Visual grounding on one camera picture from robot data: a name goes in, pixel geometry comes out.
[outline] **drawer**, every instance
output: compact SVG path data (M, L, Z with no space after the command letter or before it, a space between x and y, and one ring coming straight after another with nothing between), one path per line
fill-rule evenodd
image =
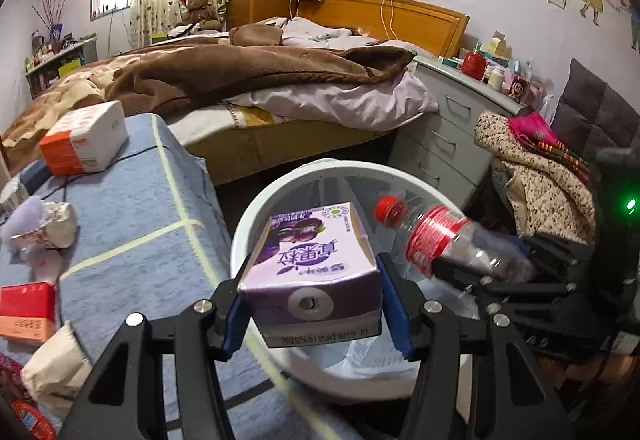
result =
M422 116L405 126L405 131L421 146L439 156L467 180L480 185L492 154L474 144L473 138L439 115Z
M389 165L427 182L461 209L476 190L444 160L402 133L396 138Z
M500 106L439 72L425 66L418 66L416 73L430 94L438 100L440 116L470 135L474 134L476 121L485 110L509 115Z

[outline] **silver bolt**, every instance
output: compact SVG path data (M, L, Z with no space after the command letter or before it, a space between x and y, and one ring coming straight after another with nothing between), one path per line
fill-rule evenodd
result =
M489 306L487 306L486 312L489 315L494 315L497 314L501 309L502 307L498 303L491 303Z
M213 303L208 299L201 299L196 304L193 305L193 309L198 314L204 314L213 308Z
M511 319L509 319L509 317L505 314L496 314L494 315L494 323L496 326L504 328L509 326L509 324L511 323Z
M139 314L138 312L133 312L133 314L129 314L127 316L127 319L125 320L126 324L133 327L133 326L138 326L140 324L142 324L142 321L144 321L145 318L142 314Z
M440 301L430 300L424 304L424 309L430 314L439 314L442 312L442 303Z

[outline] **wardrobe door handle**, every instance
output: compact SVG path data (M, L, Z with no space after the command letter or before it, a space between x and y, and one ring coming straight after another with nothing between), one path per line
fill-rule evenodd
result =
M444 140L444 142L446 142L447 144L449 144L450 146L456 147L456 143L450 141L448 138L444 138L441 134L439 134L437 131L433 131L431 130L431 133L433 133L435 136L437 136L440 140Z
M449 97L448 95L445 95L445 96L444 96L444 98L445 98L445 99L447 99L447 100L450 100L451 102L453 102L453 103L455 103L455 104L457 104L457 105L459 105L459 106L462 106L462 107L463 107L463 108L465 108L466 110L469 110L469 113L471 113L471 106L467 106L466 104L462 104L462 102L459 102L459 101L458 101L458 100L456 100L456 99L452 99L452 98L451 98L451 97Z
M428 181L428 184L430 184L431 186L435 187L436 189L438 188L438 186L440 185L440 177L439 176L434 176L431 173L429 173L425 168L422 167L422 163L418 164L418 169L420 171L422 171L425 175L430 176L431 178L433 178L436 182L436 185L433 185L431 182Z

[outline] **quilted backrest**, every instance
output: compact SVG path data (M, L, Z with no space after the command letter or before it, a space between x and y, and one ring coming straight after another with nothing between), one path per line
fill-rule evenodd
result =
M640 150L640 115L606 82L576 59L551 124L558 138L585 160L599 147Z

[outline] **teddy bear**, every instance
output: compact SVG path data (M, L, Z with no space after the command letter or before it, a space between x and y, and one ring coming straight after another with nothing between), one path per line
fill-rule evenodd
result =
M177 24L190 25L200 23L200 30L220 30L222 23L218 19L218 10L213 0L180 0L187 9L182 21Z

